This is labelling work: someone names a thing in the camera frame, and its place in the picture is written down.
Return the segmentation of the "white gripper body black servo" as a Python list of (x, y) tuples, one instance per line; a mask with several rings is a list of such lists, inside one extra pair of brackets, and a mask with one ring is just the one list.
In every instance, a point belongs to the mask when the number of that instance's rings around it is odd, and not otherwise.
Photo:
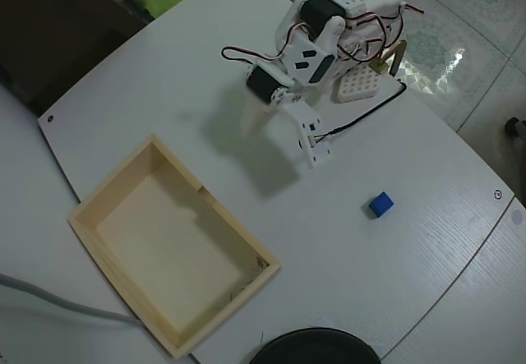
[(304, 98), (304, 89), (281, 62), (255, 62), (247, 73), (247, 88), (266, 112)]

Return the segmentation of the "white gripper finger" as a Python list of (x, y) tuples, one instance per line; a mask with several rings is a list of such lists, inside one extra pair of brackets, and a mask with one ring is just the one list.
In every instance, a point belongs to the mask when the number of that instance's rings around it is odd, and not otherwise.
[(246, 97), (241, 117), (241, 133), (244, 138), (258, 134), (272, 118), (272, 112), (252, 93)]

